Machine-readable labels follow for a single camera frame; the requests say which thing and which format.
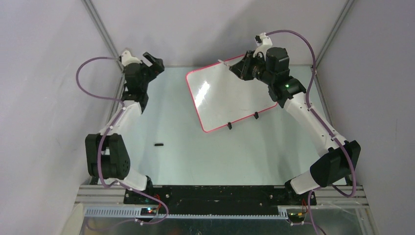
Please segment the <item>pink framed whiteboard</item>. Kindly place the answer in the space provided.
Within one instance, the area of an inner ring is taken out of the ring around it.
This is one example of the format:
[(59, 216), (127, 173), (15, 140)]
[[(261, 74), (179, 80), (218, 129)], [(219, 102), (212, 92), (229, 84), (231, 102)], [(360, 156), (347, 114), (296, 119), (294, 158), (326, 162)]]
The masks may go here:
[[(234, 65), (242, 55), (225, 60)], [(226, 127), (228, 122), (264, 112), (277, 106), (268, 87), (257, 80), (243, 81), (219, 62), (190, 71), (185, 80), (201, 129), (209, 133)]]

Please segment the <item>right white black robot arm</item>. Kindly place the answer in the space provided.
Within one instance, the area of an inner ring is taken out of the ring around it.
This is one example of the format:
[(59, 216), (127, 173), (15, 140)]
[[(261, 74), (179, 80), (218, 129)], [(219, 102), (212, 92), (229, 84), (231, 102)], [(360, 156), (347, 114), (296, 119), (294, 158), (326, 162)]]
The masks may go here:
[(309, 134), (319, 159), (309, 170), (288, 181), (285, 200), (292, 205), (304, 199), (304, 193), (324, 188), (336, 181), (355, 175), (361, 147), (340, 135), (313, 108), (307, 90), (290, 75), (286, 49), (272, 47), (266, 53), (248, 50), (241, 61), (229, 66), (239, 79), (257, 79), (268, 86), (272, 101), (288, 112)]

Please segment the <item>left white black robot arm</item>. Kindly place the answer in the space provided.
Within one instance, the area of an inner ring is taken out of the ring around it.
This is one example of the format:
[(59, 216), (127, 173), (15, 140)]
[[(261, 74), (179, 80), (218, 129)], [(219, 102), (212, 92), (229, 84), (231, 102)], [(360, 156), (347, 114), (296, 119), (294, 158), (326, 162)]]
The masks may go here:
[(85, 138), (87, 169), (90, 176), (102, 181), (111, 179), (113, 184), (120, 184), (128, 190), (136, 190), (136, 198), (143, 204), (154, 200), (155, 191), (147, 186), (149, 177), (131, 167), (134, 160), (130, 157), (138, 144), (131, 139), (134, 127), (148, 103), (148, 86), (158, 75), (164, 72), (161, 58), (148, 52), (143, 57), (149, 65), (133, 56), (126, 49), (117, 58), (123, 67), (125, 79), (123, 92), (116, 113), (96, 134)]

